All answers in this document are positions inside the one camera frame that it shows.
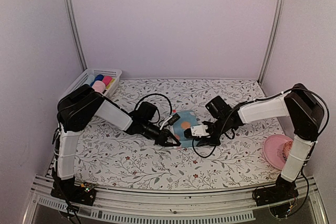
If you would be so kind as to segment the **white plastic basket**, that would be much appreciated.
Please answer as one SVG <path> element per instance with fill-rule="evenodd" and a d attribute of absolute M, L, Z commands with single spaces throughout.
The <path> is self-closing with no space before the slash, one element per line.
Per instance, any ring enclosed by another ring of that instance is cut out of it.
<path fill-rule="evenodd" d="M 85 84 L 95 86 L 95 82 L 98 82 L 97 87 L 103 87 L 102 84 L 104 84 L 105 89 L 102 90 L 102 94 L 107 98 L 111 98 L 119 86 L 121 75 L 122 71 L 120 69 L 87 69 L 67 88 L 61 98 Z"/>

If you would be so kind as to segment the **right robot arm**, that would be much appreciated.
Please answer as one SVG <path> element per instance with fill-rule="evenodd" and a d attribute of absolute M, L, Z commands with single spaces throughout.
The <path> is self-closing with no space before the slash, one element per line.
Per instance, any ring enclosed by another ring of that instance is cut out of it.
<path fill-rule="evenodd" d="M 277 118 L 285 133 L 293 136 L 287 161 L 271 190 L 276 201 L 291 194 L 292 184 L 309 161 L 314 146 L 330 120 L 325 100 L 297 83 L 292 88 L 265 98 L 255 98 L 230 106 L 222 97 L 213 98 L 205 106 L 214 122 L 204 121 L 191 129 L 193 147 L 220 144 L 222 135 L 257 121 Z"/>

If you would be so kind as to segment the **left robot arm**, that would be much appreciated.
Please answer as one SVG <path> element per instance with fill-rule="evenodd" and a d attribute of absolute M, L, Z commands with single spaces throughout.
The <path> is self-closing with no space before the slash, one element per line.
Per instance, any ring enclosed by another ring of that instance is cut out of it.
<path fill-rule="evenodd" d="M 140 134 L 163 147 L 180 146 L 180 141 L 164 125 L 157 126 L 152 118 L 158 108 L 142 98 L 130 113 L 119 107 L 103 94 L 84 84 L 63 97 L 57 105 L 58 136 L 55 140 L 56 166 L 54 180 L 57 190 L 67 200 L 78 195 L 74 185 L 74 161 L 77 143 L 82 131 L 96 116 L 129 135 Z"/>

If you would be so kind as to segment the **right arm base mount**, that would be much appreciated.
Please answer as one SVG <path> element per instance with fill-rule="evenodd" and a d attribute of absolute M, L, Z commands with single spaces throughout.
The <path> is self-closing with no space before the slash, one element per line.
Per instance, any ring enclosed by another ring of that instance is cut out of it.
<path fill-rule="evenodd" d="M 295 183 L 275 184 L 260 187 L 253 191 L 252 198 L 257 206 L 275 204 L 299 196 Z"/>

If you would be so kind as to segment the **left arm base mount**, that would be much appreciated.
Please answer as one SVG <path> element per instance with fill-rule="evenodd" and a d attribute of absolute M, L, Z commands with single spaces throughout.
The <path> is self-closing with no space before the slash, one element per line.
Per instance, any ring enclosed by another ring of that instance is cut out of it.
<path fill-rule="evenodd" d="M 93 206 L 97 191 L 95 189 L 87 191 L 85 187 L 75 185 L 75 178 L 73 177 L 54 181 L 50 194 L 55 198 L 68 200 L 69 202 Z"/>

